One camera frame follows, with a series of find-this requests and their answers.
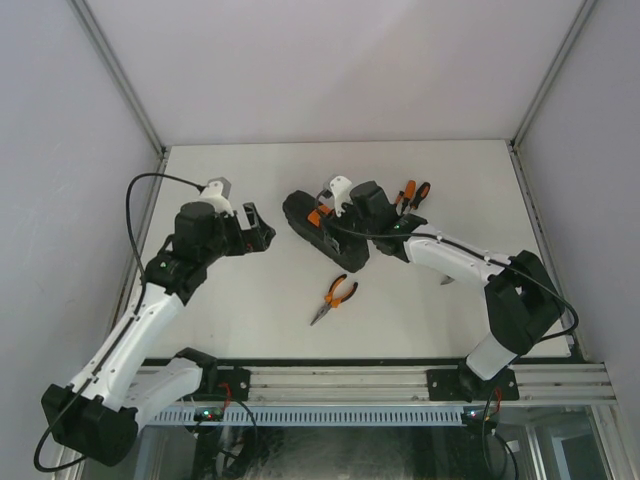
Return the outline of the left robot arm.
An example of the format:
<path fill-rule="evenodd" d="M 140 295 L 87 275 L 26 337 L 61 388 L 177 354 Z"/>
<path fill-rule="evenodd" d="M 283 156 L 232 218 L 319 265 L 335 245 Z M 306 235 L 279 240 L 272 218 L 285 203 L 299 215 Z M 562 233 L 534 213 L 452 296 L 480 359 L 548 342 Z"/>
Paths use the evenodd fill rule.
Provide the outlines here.
<path fill-rule="evenodd" d="M 185 309 L 214 262 L 269 248 L 275 230 L 254 204 L 243 208 L 248 229 L 241 228 L 235 211 L 217 211 L 210 202 L 181 207 L 173 233 L 145 268 L 137 299 L 69 384 L 52 384 L 43 394 L 46 437 L 83 458 L 115 466 L 149 421 L 173 402 L 191 394 L 199 400 L 221 394 L 216 358 L 193 348 L 176 353 L 146 380 L 134 379 L 156 338 Z"/>

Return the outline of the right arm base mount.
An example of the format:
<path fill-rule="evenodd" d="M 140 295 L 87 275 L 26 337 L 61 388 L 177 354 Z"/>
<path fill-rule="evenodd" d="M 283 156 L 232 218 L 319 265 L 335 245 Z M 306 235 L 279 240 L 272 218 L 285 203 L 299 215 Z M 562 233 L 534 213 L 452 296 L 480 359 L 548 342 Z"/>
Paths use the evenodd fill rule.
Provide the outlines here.
<path fill-rule="evenodd" d="M 456 368 L 432 368 L 426 371 L 429 399 L 432 401 L 479 401 L 487 400 L 495 390 L 502 399 L 516 401 L 520 393 L 515 372 L 502 369 L 490 380 L 482 380 L 465 365 Z"/>

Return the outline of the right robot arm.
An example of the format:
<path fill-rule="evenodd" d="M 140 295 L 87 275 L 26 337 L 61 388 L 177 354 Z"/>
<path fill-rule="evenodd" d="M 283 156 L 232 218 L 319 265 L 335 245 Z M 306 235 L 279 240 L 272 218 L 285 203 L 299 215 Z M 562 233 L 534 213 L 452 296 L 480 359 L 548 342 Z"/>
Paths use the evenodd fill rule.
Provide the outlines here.
<path fill-rule="evenodd" d="M 509 256 L 481 250 L 418 215 L 400 215 L 374 181 L 353 185 L 335 176 L 321 195 L 333 202 L 332 210 L 320 215 L 331 250 L 343 253 L 347 242 L 362 240 L 386 256 L 428 267 L 483 294 L 489 331 L 457 368 L 457 389 L 466 400 L 485 397 L 510 364 L 553 339 L 551 327 L 573 309 L 530 251 Z"/>

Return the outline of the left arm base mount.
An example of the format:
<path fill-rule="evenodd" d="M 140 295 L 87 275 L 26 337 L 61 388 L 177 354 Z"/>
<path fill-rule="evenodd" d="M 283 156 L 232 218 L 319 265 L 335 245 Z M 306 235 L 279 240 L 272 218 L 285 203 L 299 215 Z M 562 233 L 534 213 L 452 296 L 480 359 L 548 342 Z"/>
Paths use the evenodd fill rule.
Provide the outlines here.
<path fill-rule="evenodd" d="M 215 357 L 193 348 L 179 351 L 175 358 L 192 361 L 202 370 L 199 384 L 193 391 L 196 397 L 222 395 L 241 401 L 248 399 L 251 384 L 251 372 L 248 369 L 221 367 Z"/>

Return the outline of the black plastic tool case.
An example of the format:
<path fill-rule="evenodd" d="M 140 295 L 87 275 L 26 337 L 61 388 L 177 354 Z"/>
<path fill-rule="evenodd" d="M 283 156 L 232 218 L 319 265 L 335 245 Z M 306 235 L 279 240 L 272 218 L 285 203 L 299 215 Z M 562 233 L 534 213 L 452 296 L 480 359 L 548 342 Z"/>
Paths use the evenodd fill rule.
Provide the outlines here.
<path fill-rule="evenodd" d="M 331 225 L 337 220 L 332 208 L 301 190 L 289 194 L 282 204 L 288 225 L 302 239 L 340 266 L 355 273 L 369 260 L 364 238 L 349 235 Z"/>

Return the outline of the orange black needle-nose pliers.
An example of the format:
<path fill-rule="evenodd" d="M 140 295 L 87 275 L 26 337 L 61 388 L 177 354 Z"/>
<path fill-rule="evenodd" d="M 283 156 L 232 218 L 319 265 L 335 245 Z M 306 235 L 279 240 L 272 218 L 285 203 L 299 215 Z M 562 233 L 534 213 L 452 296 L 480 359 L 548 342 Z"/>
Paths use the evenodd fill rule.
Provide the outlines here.
<path fill-rule="evenodd" d="M 341 286 L 341 284 L 347 279 L 347 274 L 342 274 L 336 277 L 331 283 L 329 289 L 327 290 L 322 305 L 316 311 L 312 321 L 310 322 L 311 326 L 316 325 L 323 317 L 325 317 L 331 310 L 338 308 L 341 304 L 350 300 L 354 294 L 356 293 L 359 283 L 357 281 L 353 282 L 352 285 L 346 290 L 345 293 L 339 294 L 336 290 Z"/>

